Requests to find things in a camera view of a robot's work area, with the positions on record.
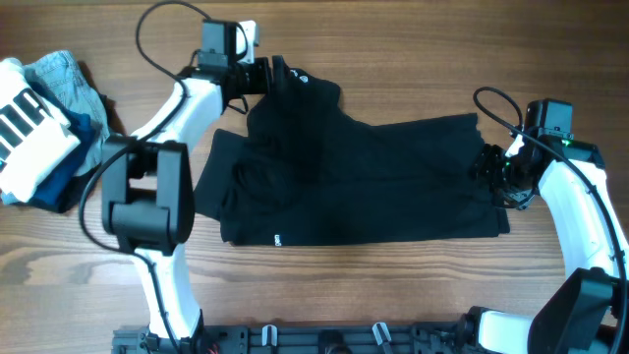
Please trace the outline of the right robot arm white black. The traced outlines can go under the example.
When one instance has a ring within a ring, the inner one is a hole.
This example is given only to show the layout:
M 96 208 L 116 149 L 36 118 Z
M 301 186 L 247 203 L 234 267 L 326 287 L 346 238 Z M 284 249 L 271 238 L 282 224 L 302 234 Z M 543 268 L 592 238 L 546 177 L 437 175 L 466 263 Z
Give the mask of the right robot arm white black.
M 558 137 L 510 150 L 486 145 L 473 174 L 512 207 L 547 205 L 566 279 L 532 318 L 479 309 L 467 345 L 489 353 L 625 353 L 628 243 L 606 187 L 597 146 Z

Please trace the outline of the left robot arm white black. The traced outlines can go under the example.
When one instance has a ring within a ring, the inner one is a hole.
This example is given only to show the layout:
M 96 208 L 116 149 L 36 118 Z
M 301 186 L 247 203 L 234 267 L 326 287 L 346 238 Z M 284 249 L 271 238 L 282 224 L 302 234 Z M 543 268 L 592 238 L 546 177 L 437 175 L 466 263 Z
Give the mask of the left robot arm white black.
M 102 227 L 138 272 L 152 351 L 191 346 L 202 333 L 185 248 L 195 221 L 190 152 L 231 100 L 266 93 L 269 86 L 265 58 L 188 66 L 151 120 L 105 143 Z

